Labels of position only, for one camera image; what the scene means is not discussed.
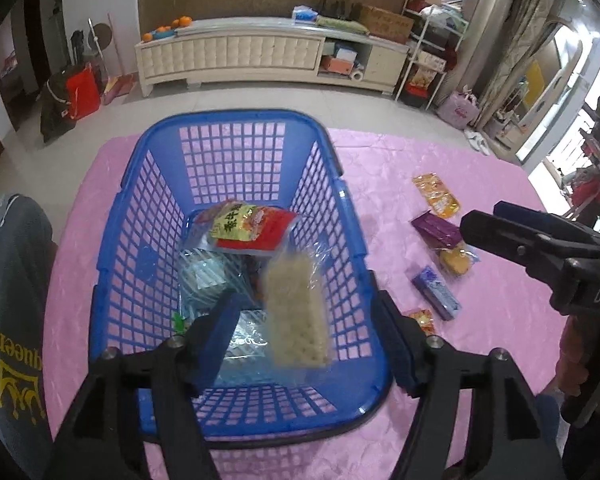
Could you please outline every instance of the pink bag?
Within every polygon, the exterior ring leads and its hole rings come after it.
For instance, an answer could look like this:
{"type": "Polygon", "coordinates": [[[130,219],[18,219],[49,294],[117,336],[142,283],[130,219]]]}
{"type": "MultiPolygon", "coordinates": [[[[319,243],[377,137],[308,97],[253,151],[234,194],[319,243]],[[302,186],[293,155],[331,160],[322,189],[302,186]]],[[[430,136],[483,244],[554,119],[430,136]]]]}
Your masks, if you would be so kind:
{"type": "Polygon", "coordinates": [[[461,94],[454,91],[446,98],[446,101],[442,103],[436,113],[445,123],[451,124],[459,130],[464,130],[467,124],[478,117],[480,110],[475,104],[473,94],[461,94]]]}

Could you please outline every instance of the beige curtain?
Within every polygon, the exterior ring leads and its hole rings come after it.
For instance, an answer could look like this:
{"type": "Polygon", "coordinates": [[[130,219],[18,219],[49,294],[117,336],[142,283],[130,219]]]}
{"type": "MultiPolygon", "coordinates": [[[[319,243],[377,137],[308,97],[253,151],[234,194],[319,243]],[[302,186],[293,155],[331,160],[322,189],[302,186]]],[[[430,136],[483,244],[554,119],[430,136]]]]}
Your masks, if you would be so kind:
{"type": "Polygon", "coordinates": [[[482,121],[485,110],[498,98],[498,94],[513,67],[522,59],[529,48],[536,43],[553,4],[554,0],[522,1],[512,28],[514,35],[505,50],[502,62],[478,102],[480,116],[476,124],[482,121]]]}

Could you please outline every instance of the blue snack package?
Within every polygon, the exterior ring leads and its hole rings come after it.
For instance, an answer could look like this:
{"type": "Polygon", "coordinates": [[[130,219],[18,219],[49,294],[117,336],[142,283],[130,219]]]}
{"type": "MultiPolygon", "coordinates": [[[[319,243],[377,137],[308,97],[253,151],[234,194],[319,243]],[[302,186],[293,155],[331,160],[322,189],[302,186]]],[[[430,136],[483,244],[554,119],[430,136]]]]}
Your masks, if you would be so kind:
{"type": "Polygon", "coordinates": [[[460,303],[431,267],[422,269],[411,283],[445,321],[455,319],[460,313],[460,303]]]}

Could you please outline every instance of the white shelf rack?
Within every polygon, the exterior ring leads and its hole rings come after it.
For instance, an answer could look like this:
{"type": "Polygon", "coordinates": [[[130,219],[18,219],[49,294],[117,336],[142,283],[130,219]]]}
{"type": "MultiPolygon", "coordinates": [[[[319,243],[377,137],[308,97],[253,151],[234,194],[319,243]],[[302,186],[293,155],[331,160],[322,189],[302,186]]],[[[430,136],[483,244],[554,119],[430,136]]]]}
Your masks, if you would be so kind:
{"type": "MultiPolygon", "coordinates": [[[[428,68],[430,70],[434,70],[432,67],[417,61],[418,54],[420,53],[420,49],[422,48],[422,45],[423,44],[427,45],[431,48],[439,50],[440,52],[445,51],[444,46],[440,46],[438,44],[433,43],[432,41],[428,41],[428,40],[424,39],[424,37],[427,33],[427,29],[429,28],[429,25],[432,27],[435,27],[435,28],[441,28],[441,29],[446,30],[446,31],[450,32],[451,34],[457,36],[458,40],[456,41],[456,47],[455,47],[456,52],[460,48],[460,45],[462,44],[462,40],[464,40],[464,33],[466,32],[466,30],[469,26],[469,22],[466,20],[463,20],[461,18],[458,18],[458,20],[462,24],[462,28],[463,28],[462,32],[460,30],[455,30],[454,28],[449,27],[448,25],[442,25],[441,23],[436,22],[435,20],[431,19],[431,13],[429,13],[427,16],[423,16],[419,12],[415,12],[414,10],[408,9],[407,8],[408,2],[409,2],[409,0],[404,1],[404,6],[402,7],[402,15],[404,16],[405,14],[411,14],[413,16],[417,16],[418,19],[424,20],[424,24],[422,25],[422,31],[419,35],[415,34],[414,32],[412,32],[410,34],[411,38],[413,40],[417,41],[417,44],[416,44],[415,50],[413,50],[412,52],[410,51],[409,55],[407,56],[407,61],[408,61],[407,68],[404,72],[404,75],[402,76],[402,81],[400,82],[400,86],[398,87],[398,92],[395,95],[396,101],[400,98],[400,94],[402,93],[402,90],[404,89],[404,86],[407,83],[407,78],[409,76],[409,72],[411,72],[411,68],[413,67],[414,64],[416,64],[418,66],[422,66],[424,68],[428,68]]],[[[439,7],[441,9],[445,10],[446,6],[442,5],[442,6],[433,6],[433,7],[439,7]]],[[[435,70],[435,72],[438,72],[438,74],[440,74],[440,77],[438,78],[438,82],[436,83],[436,87],[435,87],[433,93],[429,97],[429,101],[427,102],[427,106],[426,106],[425,110],[429,110],[429,107],[431,106],[433,99],[436,97],[438,90],[440,90],[440,85],[442,85],[442,82],[445,80],[445,77],[446,77],[446,71],[435,70]]]]}

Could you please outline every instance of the circular hole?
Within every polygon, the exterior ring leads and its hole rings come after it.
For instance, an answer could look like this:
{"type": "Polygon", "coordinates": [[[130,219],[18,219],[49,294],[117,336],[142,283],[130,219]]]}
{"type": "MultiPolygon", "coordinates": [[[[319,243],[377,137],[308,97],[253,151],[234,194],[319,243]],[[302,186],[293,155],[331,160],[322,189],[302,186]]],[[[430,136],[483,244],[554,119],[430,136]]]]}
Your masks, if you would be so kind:
{"type": "MultiPolygon", "coordinates": [[[[96,36],[98,37],[98,43],[100,44],[100,48],[104,50],[111,43],[111,38],[113,34],[111,33],[111,28],[106,23],[96,23],[93,25],[93,30],[96,31],[96,36]]],[[[96,42],[93,41],[93,34],[89,32],[88,38],[89,46],[92,50],[96,50],[96,42]]]]}

